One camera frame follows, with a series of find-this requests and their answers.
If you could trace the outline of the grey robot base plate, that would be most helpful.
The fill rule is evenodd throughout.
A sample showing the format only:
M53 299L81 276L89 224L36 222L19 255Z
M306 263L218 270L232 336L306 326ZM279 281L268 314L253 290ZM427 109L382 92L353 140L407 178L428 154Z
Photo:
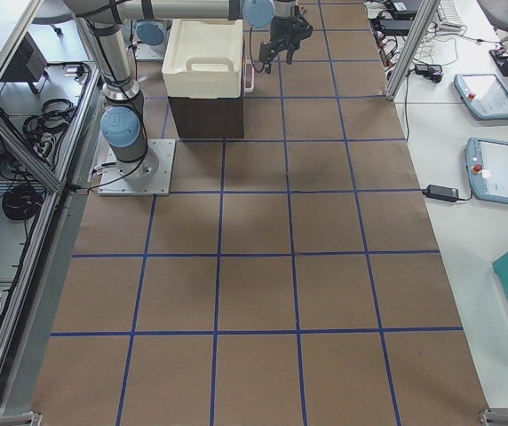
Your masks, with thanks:
M137 163L117 162L111 147L107 148L106 162L113 165L102 170L97 188L100 196L168 195L176 148L175 139L149 139L147 156L128 176Z

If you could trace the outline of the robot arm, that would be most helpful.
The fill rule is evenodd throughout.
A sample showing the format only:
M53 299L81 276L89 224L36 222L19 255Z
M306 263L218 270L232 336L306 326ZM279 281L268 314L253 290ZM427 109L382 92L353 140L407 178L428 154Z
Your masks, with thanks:
M164 59L171 23L168 20L137 20L134 43L136 59L141 61L161 61Z
M270 28L270 39L261 45L265 71L278 53L291 59L312 25L296 1L68 1L89 52L101 72L107 110L100 120L102 135L115 155L117 177L102 180L99 189L117 183L144 185L159 167L144 124L143 94L130 69L121 26L127 20L246 20L253 28Z

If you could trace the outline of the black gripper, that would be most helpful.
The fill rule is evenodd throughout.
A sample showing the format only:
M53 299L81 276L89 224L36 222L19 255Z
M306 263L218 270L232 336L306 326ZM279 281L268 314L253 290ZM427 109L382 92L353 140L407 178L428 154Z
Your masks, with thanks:
M270 24L270 43L260 45L260 62L263 71L272 73L276 52L286 51L286 62L292 63L301 42L313 34L313 26L303 15L288 18L274 17Z

